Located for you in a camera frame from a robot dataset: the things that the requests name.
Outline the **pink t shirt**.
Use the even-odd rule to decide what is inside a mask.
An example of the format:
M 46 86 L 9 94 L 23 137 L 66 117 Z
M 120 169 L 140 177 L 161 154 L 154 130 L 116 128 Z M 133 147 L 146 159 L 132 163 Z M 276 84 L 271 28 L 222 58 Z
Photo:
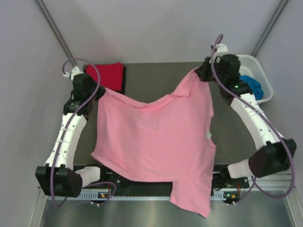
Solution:
M 171 182 L 171 203 L 210 213 L 216 147 L 210 87 L 190 71 L 168 95 L 143 103 L 107 90 L 98 101 L 92 157 L 137 182 Z

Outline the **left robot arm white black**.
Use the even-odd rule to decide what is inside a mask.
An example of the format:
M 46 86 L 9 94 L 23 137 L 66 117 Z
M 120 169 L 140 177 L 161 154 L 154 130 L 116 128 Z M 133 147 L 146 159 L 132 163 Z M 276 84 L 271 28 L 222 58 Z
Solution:
M 71 76 L 73 90 L 63 107 L 62 124 L 53 150 L 43 166 L 38 166 L 35 176 L 47 196 L 78 197 L 82 188 L 93 183 L 103 187 L 107 175 L 100 167 L 87 166 L 74 170 L 75 151 L 95 100 L 105 89 L 88 74 L 80 72 Z

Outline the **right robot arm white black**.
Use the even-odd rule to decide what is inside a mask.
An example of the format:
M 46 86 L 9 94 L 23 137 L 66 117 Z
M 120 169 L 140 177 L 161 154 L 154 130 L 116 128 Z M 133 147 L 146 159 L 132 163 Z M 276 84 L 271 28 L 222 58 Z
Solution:
M 294 175 L 296 142 L 285 139 L 259 106 L 272 98 L 273 91 L 257 59 L 233 54 L 206 57 L 195 73 L 202 82 L 218 84 L 222 97 L 241 118 L 255 143 L 252 156 L 221 171 L 222 184 L 232 187 L 242 177 L 262 178 L 287 170 Z

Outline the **folded red t shirt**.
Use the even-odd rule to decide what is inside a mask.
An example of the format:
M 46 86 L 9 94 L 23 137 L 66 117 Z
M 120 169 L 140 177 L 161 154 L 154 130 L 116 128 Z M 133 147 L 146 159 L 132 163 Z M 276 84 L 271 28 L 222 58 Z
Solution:
M 95 65 L 100 73 L 100 85 L 114 91 L 121 91 L 123 84 L 123 65 L 120 62 L 113 64 Z

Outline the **white plastic basket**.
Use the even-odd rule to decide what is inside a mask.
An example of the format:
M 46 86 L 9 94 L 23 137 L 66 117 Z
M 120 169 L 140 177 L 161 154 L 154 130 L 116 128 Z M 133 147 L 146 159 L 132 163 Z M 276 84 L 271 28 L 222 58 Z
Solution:
M 263 97 L 257 102 L 259 104 L 269 101 L 273 97 L 273 90 L 267 79 L 267 76 L 261 67 L 259 61 L 250 55 L 237 55 L 241 63 L 239 73 L 241 76 L 249 76 L 260 83 L 263 91 Z

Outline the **folded black t shirt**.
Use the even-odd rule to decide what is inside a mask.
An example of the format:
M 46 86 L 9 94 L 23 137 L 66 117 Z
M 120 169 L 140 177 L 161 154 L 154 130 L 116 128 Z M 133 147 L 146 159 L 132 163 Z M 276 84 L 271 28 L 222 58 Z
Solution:
M 120 89 L 121 94 L 125 94 L 125 87 L 126 87 L 126 67 L 123 67 L 123 76 L 122 76 L 122 85 Z

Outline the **blue t shirt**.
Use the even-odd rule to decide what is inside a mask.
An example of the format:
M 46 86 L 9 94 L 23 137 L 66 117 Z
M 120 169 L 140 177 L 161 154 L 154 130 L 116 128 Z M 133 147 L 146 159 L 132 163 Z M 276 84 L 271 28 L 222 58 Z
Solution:
M 247 75 L 241 75 L 240 80 L 248 84 L 256 100 L 261 100 L 263 98 L 264 92 L 262 90 L 261 84 L 258 81 Z

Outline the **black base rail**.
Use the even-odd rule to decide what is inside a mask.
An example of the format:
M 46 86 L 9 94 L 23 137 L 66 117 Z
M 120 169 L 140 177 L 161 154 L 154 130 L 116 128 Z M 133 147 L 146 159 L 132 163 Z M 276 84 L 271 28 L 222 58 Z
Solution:
M 246 177 L 234 179 L 229 183 L 224 181 L 219 171 L 225 167 L 227 167 L 225 164 L 216 164 L 214 167 L 211 190 L 212 196 L 216 191 L 223 189 L 231 188 L 235 192 L 239 192 L 241 189 L 248 189 L 250 187 Z M 109 181 L 116 184 L 117 189 L 115 196 L 169 196 L 172 191 L 171 182 L 134 182 L 122 177 L 105 166 L 100 166 L 100 169 L 100 182 Z

